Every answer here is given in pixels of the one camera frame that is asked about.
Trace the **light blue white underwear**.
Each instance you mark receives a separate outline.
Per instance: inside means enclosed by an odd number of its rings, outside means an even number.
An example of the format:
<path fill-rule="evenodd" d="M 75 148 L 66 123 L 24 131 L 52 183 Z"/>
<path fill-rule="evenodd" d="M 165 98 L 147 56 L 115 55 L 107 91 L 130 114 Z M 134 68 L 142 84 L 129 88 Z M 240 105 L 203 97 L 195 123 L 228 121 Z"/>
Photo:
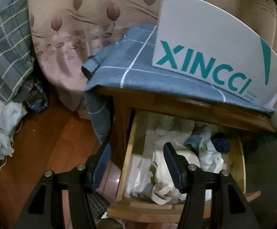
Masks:
<path fill-rule="evenodd" d="M 211 133 L 211 128 L 206 125 L 196 127 L 183 145 L 198 156 L 200 168 L 203 171 L 219 173 L 223 168 L 224 160 L 211 141 Z"/>

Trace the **dark blue lace underwear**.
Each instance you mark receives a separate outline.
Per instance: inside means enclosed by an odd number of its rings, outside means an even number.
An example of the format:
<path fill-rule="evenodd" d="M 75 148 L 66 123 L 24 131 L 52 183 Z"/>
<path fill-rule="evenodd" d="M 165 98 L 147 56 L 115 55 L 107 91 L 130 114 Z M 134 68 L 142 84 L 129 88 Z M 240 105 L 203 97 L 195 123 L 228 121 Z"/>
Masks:
<path fill-rule="evenodd" d="M 222 154 L 228 154 L 230 151 L 230 143 L 222 132 L 217 132 L 211 137 L 211 142 L 215 147 L 216 151 Z"/>

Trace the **wooden drawer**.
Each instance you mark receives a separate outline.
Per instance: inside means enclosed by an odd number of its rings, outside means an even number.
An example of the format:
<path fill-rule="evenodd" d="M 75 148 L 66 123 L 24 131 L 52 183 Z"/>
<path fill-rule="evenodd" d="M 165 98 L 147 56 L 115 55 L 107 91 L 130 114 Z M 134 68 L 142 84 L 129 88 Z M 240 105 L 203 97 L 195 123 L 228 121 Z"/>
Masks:
<path fill-rule="evenodd" d="M 167 142 L 204 171 L 229 171 L 246 191 L 244 153 L 237 134 L 217 125 L 136 111 L 109 216 L 144 223 L 179 222 L 186 195 L 177 190 L 165 163 Z"/>

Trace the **cream ribbed knit garment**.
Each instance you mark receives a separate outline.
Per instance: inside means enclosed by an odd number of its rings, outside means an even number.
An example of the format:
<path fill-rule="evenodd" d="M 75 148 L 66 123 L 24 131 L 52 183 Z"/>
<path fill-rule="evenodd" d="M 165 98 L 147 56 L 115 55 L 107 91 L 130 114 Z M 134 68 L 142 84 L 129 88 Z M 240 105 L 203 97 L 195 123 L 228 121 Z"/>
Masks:
<path fill-rule="evenodd" d="M 195 164 L 197 167 L 200 167 L 200 163 L 198 156 L 195 153 L 179 144 L 175 139 L 164 137 L 164 139 L 156 141 L 154 144 L 154 151 L 152 156 L 152 162 L 156 167 L 156 182 L 162 183 L 164 186 L 169 185 L 170 187 L 174 187 L 173 180 L 164 159 L 163 146 L 165 143 L 171 143 L 176 153 L 178 155 L 184 156 L 189 164 Z"/>

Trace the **white folded garment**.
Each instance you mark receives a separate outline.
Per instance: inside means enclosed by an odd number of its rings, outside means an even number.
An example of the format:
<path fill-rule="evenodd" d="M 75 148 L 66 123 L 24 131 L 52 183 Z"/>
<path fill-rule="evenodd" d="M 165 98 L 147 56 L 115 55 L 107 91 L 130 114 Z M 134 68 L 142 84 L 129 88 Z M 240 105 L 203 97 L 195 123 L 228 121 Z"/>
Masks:
<path fill-rule="evenodd" d="M 151 201 L 155 167 L 150 159 L 132 155 L 127 173 L 124 196 Z"/>

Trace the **white crumpled clothes pile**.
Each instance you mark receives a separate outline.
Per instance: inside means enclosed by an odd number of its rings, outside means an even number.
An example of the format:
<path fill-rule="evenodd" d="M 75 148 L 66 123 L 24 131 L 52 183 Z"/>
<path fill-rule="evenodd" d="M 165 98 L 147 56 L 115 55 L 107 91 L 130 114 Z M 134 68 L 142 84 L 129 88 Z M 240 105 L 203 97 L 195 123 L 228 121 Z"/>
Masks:
<path fill-rule="evenodd" d="M 0 100 L 0 160 L 13 155 L 11 140 L 17 125 L 26 113 L 22 103 L 11 101 L 4 104 Z"/>

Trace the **grey knit garment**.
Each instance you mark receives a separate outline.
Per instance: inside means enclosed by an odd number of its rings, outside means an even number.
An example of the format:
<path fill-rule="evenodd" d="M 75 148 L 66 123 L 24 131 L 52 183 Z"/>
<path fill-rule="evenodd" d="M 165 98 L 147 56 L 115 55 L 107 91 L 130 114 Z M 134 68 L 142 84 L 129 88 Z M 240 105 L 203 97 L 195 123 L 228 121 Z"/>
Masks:
<path fill-rule="evenodd" d="M 171 136 L 172 138 L 190 136 L 193 132 L 195 122 L 178 117 L 163 116 L 154 127 L 158 136 Z"/>

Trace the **wooden nightstand cabinet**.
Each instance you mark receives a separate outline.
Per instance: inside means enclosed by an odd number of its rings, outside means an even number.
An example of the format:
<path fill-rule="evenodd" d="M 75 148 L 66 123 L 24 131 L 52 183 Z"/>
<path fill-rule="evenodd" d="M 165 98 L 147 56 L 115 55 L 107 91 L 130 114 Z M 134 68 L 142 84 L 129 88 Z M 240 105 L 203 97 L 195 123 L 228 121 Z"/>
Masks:
<path fill-rule="evenodd" d="M 109 102 L 114 106 L 116 120 L 111 134 L 111 160 L 119 169 L 123 167 L 136 110 L 177 116 L 240 130 L 268 131 L 277 135 L 277 127 L 268 115 L 239 106 L 105 86 L 98 87 L 96 91 L 98 94 L 108 96 Z"/>

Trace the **grey plaid cloth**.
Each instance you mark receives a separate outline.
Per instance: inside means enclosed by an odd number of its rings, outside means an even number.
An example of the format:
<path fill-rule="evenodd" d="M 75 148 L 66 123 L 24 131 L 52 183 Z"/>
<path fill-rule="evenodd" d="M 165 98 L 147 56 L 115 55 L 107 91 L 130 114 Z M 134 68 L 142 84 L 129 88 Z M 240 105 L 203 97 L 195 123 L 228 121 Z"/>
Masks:
<path fill-rule="evenodd" d="M 13 100 L 33 71 L 28 0 L 0 1 L 0 100 Z"/>

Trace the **blue checked cloth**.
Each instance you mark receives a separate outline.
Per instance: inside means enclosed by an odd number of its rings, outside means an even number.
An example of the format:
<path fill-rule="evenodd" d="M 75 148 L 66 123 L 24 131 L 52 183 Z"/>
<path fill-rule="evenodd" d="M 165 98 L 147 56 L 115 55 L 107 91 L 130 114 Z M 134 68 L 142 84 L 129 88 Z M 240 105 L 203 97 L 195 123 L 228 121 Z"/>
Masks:
<path fill-rule="evenodd" d="M 156 34 L 154 25 L 133 26 L 121 40 L 89 56 L 82 65 L 82 73 L 88 79 L 85 88 L 88 113 L 94 133 L 100 142 L 105 141 L 109 134 L 114 112 L 109 97 L 94 91 L 98 86 L 218 102 L 252 109 L 266 115 L 274 113 L 274 109 L 255 105 L 206 82 L 153 67 Z"/>

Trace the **white XINCCI box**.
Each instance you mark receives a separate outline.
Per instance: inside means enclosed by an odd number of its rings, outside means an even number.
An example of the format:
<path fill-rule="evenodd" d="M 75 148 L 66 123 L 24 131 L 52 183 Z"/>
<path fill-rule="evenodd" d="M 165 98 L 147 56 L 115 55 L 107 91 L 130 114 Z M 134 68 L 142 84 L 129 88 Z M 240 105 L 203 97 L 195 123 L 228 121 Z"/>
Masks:
<path fill-rule="evenodd" d="M 277 102 L 276 53 L 236 17 L 203 0 L 162 0 L 152 64 L 266 109 Z"/>

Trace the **pink patterned curtain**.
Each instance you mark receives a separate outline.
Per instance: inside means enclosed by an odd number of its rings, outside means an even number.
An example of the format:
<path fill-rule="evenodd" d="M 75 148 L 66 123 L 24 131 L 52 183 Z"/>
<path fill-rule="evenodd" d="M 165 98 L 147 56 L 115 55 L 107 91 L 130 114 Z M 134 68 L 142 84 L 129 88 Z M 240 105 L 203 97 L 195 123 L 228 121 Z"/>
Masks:
<path fill-rule="evenodd" d="M 274 0 L 204 0 L 243 21 L 277 54 Z M 161 0 L 28 0 L 33 45 L 40 68 L 70 110 L 84 102 L 81 67 L 88 57 L 136 24 L 156 24 Z"/>

